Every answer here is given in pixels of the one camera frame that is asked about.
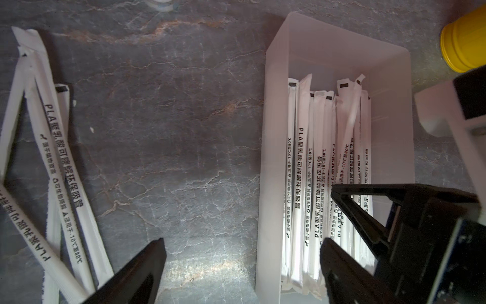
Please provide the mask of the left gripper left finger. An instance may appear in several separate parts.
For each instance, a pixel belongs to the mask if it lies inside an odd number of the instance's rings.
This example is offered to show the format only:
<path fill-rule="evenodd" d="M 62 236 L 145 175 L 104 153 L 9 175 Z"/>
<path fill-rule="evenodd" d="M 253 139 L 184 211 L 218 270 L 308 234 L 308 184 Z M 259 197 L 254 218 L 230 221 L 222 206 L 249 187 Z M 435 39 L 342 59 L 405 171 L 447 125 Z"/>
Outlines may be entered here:
<path fill-rule="evenodd" d="M 154 303 L 167 259 L 164 239 L 150 242 L 86 303 Z"/>

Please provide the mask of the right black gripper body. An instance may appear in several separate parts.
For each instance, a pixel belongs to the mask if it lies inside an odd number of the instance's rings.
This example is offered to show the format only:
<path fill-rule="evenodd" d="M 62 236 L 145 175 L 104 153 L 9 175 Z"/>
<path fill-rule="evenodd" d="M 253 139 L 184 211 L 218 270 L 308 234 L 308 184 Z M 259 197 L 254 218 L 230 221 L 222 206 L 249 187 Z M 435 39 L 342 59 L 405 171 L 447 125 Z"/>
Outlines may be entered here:
<path fill-rule="evenodd" d="M 405 303 L 485 303 L 485 226 L 477 195 L 423 184 L 380 184 L 392 208 L 374 276 Z"/>

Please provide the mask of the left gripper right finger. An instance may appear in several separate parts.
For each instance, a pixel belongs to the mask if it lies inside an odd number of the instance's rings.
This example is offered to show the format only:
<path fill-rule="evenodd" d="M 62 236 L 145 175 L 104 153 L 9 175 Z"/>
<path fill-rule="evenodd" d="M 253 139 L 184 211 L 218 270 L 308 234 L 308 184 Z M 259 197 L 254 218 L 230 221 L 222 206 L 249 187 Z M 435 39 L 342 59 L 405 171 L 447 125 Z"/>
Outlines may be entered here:
<path fill-rule="evenodd" d="M 388 287 L 326 238 L 320 250 L 320 265 L 330 303 L 398 303 Z"/>

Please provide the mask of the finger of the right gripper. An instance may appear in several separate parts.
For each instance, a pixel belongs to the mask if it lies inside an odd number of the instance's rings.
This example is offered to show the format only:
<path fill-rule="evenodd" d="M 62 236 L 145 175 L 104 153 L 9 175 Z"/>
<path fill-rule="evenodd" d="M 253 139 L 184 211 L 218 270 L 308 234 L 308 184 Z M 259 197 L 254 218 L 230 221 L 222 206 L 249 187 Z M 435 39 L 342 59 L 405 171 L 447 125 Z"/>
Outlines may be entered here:
<path fill-rule="evenodd" d="M 391 250 L 391 241 L 401 220 L 405 193 L 405 184 L 336 184 L 332 186 L 331 198 L 351 221 L 375 258 L 382 258 Z M 351 198 L 356 195 L 385 196 L 391 200 L 387 224 L 382 225 L 360 207 Z"/>

